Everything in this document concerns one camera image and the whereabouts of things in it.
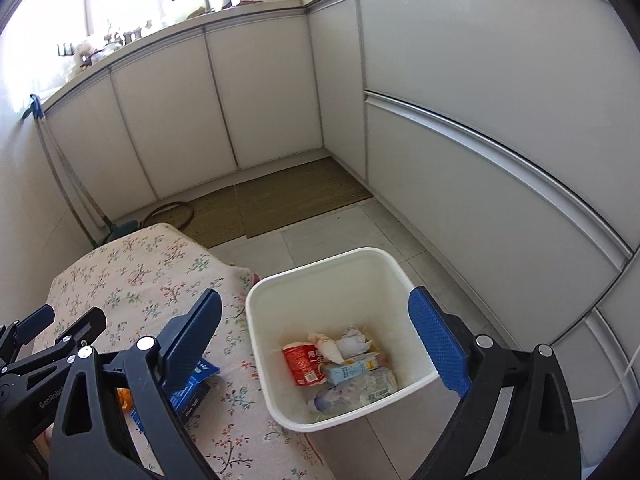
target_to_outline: bottle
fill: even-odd
[[[377,368],[321,390],[308,402],[309,409],[336,416],[367,406],[398,391],[396,376],[389,368]]]

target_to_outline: white trash bin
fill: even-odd
[[[265,278],[246,299],[262,392],[271,416],[294,431],[320,431],[375,412],[429,384],[438,373],[409,318],[414,288],[385,251],[361,248]],[[399,390],[343,415],[312,413],[309,399],[328,386],[297,386],[282,347],[318,332],[339,338],[365,330],[392,359]]]

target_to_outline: white cabinet door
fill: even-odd
[[[364,95],[356,0],[309,15],[324,146],[366,179]]]
[[[113,80],[158,195],[235,171],[204,34],[152,46],[142,56],[116,66]]]
[[[156,197],[127,134],[108,75],[48,113],[50,128],[96,202],[119,218]]]
[[[598,312],[589,314],[554,345],[572,399],[607,393],[628,365],[622,349]],[[609,397],[574,404],[585,466],[597,465],[624,430],[638,403],[633,374]]]
[[[367,114],[371,187],[443,254],[521,348],[552,341],[615,277],[573,223],[502,168],[369,101]]]
[[[640,345],[640,254],[636,253],[598,308],[620,338],[626,354],[633,355]],[[634,371],[640,377],[640,359],[636,359]]]
[[[604,0],[360,0],[369,89],[518,150],[640,243],[640,53]]]
[[[322,146],[306,16],[207,34],[241,168]]]

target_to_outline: tile floor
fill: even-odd
[[[414,285],[427,286],[443,310],[460,316],[472,332],[501,340],[447,271],[373,198],[254,238],[236,238],[210,252],[266,277],[358,247],[387,251]],[[371,415],[314,433],[313,439],[337,480],[406,480],[437,441],[457,403],[455,393],[434,381]]]

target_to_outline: blue carton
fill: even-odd
[[[220,373],[220,368],[212,365],[205,358],[200,358],[184,389],[171,395],[169,403],[174,407],[175,413],[177,413],[181,423],[185,424],[187,420],[189,420],[194,410],[202,402],[204,396],[207,395],[209,385],[205,380],[218,373]],[[145,430],[142,428],[140,417],[135,408],[131,412],[131,418],[137,427],[140,428],[140,431],[144,433]]]

